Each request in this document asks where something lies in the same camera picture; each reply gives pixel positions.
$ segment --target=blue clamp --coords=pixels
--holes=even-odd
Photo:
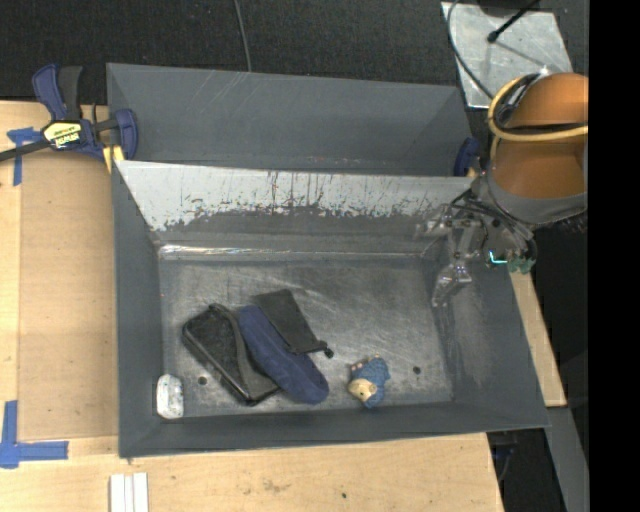
[[[104,162],[106,147],[98,134],[114,128],[119,130],[118,144],[124,157],[129,160],[134,157],[138,146],[138,129],[133,111],[120,109],[110,119],[99,123],[95,121],[95,112],[92,121],[83,119],[82,109],[77,101],[77,86],[81,72],[81,66],[60,67],[57,64],[49,64],[33,75],[36,98],[49,111],[51,122],[40,130],[41,136],[35,142],[0,152],[0,162],[44,148],[74,151]]]
[[[33,127],[18,128],[17,130],[9,130],[7,137],[16,147],[22,146],[25,142],[37,142],[42,140],[42,135]],[[16,187],[22,183],[22,156],[18,155],[13,164],[13,186]]]
[[[18,443],[18,401],[4,404],[2,442],[0,443],[0,468],[15,469],[23,461],[66,460],[69,441],[46,441],[41,443]]]
[[[479,164],[478,154],[480,149],[480,142],[475,137],[467,137],[456,156],[456,161],[453,164],[453,175],[464,177],[469,172],[469,168],[473,164]]]

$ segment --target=wooden table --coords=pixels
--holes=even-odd
[[[48,120],[0,101],[0,150]],[[106,511],[110,475],[137,472],[151,512],[503,510],[484,434],[120,459],[107,171],[49,150],[23,167],[13,186],[14,162],[0,164],[0,401],[18,399],[20,440],[70,439],[69,459],[0,469],[0,510]],[[512,281],[545,402],[564,406],[531,279]]]

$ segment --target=black cable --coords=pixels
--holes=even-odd
[[[460,52],[458,51],[458,48],[456,47],[456,43],[453,41],[453,34],[451,33],[451,13],[453,12],[453,9],[455,8],[455,6],[458,5],[458,3],[460,3],[460,0],[455,0],[451,4],[451,7],[449,7],[449,12],[447,12],[447,31],[449,32],[449,40],[451,42],[451,48],[453,49],[453,53],[456,55],[456,58],[458,59],[458,62],[460,62],[460,65],[467,72],[467,74],[469,75],[471,80],[473,80],[476,83],[476,85],[478,86],[478,88],[483,93],[485,93],[487,95],[487,97],[491,100],[491,99],[493,99],[493,94],[491,94],[491,91],[489,91],[489,89],[487,89],[487,87],[480,81],[480,79],[478,79],[478,77],[476,77],[476,75],[473,73],[473,71],[471,71],[469,69],[469,66],[467,66],[466,62],[464,61],[464,59],[460,55]]]
[[[500,34],[502,34],[505,30],[507,30],[511,25],[513,25],[516,21],[518,21],[529,9],[531,9],[535,4],[540,2],[540,0],[533,0],[533,2],[525,5],[522,9],[520,9],[516,14],[511,16],[500,28],[497,28],[493,32],[491,32],[487,36],[487,41],[490,43],[495,43]]]
[[[251,57],[249,56],[249,43],[247,42],[247,34],[244,31],[244,23],[242,22],[242,11],[240,10],[240,2],[233,0],[236,6],[236,17],[238,18],[238,25],[240,25],[240,35],[242,36],[242,46],[244,47],[244,56],[247,59],[247,71],[251,72]]]

